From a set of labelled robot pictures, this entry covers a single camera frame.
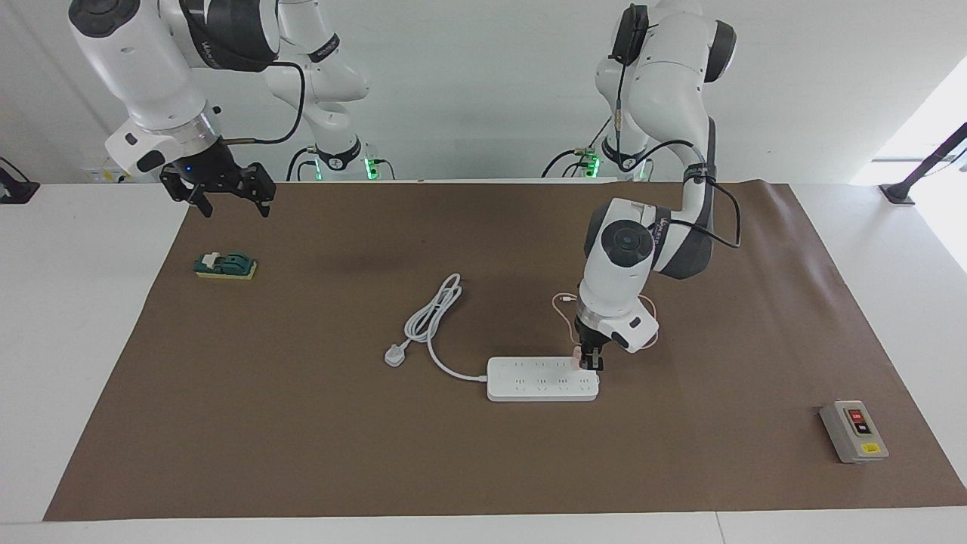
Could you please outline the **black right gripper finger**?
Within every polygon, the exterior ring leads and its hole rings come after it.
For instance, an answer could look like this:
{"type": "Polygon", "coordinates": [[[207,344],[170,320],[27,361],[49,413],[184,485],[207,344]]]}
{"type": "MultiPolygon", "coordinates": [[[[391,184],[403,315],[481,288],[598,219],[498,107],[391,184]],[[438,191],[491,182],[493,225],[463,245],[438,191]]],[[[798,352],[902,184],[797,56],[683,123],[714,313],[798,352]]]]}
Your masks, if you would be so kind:
{"type": "Polygon", "coordinates": [[[259,162],[239,168],[235,196],[252,201],[262,218],[268,218],[270,204],[275,200],[277,186],[267,170],[259,162]]]}
{"type": "Polygon", "coordinates": [[[193,184],[183,179],[175,169],[160,170],[159,181],[172,200],[189,204],[205,218],[213,216],[213,206],[206,196],[207,190],[204,184],[193,184]]]}

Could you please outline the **white power strip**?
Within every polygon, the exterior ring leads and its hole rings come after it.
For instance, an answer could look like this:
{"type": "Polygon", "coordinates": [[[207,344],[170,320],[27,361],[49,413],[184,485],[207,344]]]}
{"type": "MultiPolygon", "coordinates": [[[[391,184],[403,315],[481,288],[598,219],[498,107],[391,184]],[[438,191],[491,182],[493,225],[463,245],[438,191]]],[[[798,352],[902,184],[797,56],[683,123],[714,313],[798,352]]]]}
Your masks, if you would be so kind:
{"type": "Polygon", "coordinates": [[[493,402],[590,402],[598,374],[570,356],[493,357],[487,362],[487,396],[493,402]]]}

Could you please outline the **brown table mat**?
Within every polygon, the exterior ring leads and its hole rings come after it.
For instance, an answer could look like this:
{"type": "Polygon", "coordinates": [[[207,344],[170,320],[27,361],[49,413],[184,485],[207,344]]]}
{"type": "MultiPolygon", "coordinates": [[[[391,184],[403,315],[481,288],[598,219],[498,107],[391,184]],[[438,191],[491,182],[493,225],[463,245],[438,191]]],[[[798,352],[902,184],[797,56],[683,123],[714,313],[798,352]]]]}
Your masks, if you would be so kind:
{"type": "Polygon", "coordinates": [[[659,341],[604,352],[591,402],[495,403],[421,345],[384,353],[440,283],[435,349],[570,353],[595,208],[672,206],[668,184],[290,184],[267,219],[215,196],[184,217],[49,521],[908,508],[967,504],[791,190],[732,187],[739,250],[649,279],[659,341]],[[257,261],[200,278],[208,252],[257,261]],[[890,457],[843,464],[818,410],[861,400],[890,457]]]}

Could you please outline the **black angled stand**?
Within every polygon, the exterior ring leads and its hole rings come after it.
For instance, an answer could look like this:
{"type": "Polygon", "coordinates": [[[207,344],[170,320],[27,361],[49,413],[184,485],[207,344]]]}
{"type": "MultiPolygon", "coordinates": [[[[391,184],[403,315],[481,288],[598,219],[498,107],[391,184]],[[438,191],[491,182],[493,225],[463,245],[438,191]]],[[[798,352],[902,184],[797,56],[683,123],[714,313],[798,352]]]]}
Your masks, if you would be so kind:
{"type": "Polygon", "coordinates": [[[929,173],[933,172],[940,162],[945,161],[947,156],[961,144],[967,141],[967,122],[960,125],[952,134],[939,144],[929,155],[924,158],[901,182],[895,184],[881,184],[879,189],[888,202],[895,206],[914,206],[915,201],[910,197],[910,190],[916,182],[921,180],[929,173]]]}

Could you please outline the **green knife switch yellow base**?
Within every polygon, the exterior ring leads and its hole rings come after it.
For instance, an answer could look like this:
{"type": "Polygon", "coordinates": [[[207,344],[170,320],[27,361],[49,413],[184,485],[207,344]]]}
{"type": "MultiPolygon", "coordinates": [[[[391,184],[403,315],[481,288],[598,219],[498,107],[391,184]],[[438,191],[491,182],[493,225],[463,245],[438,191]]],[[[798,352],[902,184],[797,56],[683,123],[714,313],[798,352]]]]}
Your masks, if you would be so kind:
{"type": "Polygon", "coordinates": [[[249,281],[255,276],[257,261],[241,252],[208,252],[193,263],[193,272],[200,278],[249,281]]]}

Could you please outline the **black clamp mount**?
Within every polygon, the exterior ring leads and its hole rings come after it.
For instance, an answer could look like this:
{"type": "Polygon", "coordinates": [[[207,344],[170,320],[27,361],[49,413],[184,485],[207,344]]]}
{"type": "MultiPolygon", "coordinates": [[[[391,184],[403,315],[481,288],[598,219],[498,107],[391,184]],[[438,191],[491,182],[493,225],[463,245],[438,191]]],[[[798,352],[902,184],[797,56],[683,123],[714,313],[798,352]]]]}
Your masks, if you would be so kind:
{"type": "Polygon", "coordinates": [[[0,156],[0,206],[28,203],[40,186],[13,162],[0,156]]]}

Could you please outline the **grey on off switch box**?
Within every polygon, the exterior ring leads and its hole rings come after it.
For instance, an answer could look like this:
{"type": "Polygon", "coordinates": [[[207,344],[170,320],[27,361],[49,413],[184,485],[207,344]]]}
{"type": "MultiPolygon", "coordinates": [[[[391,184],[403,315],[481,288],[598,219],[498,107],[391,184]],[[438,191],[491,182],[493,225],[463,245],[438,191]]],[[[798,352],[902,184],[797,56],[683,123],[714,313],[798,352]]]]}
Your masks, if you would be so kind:
{"type": "Polygon", "coordinates": [[[861,400],[834,400],[820,406],[818,414],[843,464],[863,464],[890,457],[882,435],[861,400]]]}

